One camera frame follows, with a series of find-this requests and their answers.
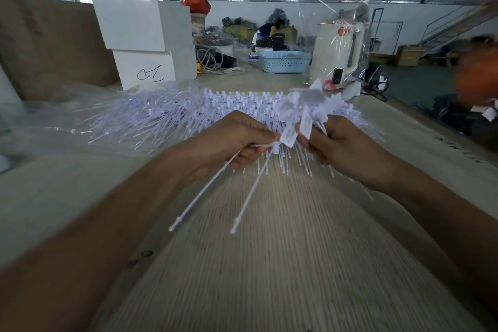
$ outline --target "white box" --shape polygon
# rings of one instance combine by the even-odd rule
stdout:
[[[123,89],[136,85],[158,87],[167,81],[193,80],[197,76],[195,47],[168,52],[113,50]]]
[[[193,44],[190,8],[158,0],[94,0],[108,49],[168,52]]]

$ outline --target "white kettle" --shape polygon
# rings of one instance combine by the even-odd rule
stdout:
[[[344,20],[325,20],[318,34],[311,62],[310,81],[331,80],[341,85],[356,69],[363,48],[364,25]]]

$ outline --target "person's left hand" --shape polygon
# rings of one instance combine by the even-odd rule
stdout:
[[[279,139],[279,133],[268,130],[247,114],[235,111],[201,133],[172,147],[172,150],[183,158],[184,165],[192,168],[187,175],[190,182],[206,176],[239,151],[231,166],[242,169],[271,148],[250,147],[251,144],[266,145]]]

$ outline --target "metal staircase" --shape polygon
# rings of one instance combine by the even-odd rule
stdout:
[[[451,11],[427,25],[419,43],[419,46],[426,48],[426,54],[434,52],[437,48],[456,39],[460,34],[498,16],[498,2],[479,5],[461,13],[462,8],[464,6]],[[434,24],[443,19],[444,23],[440,23],[440,25],[434,27]]]

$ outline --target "blue basket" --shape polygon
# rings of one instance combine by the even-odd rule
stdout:
[[[311,61],[305,52],[259,52],[261,69],[273,73],[304,72]]]

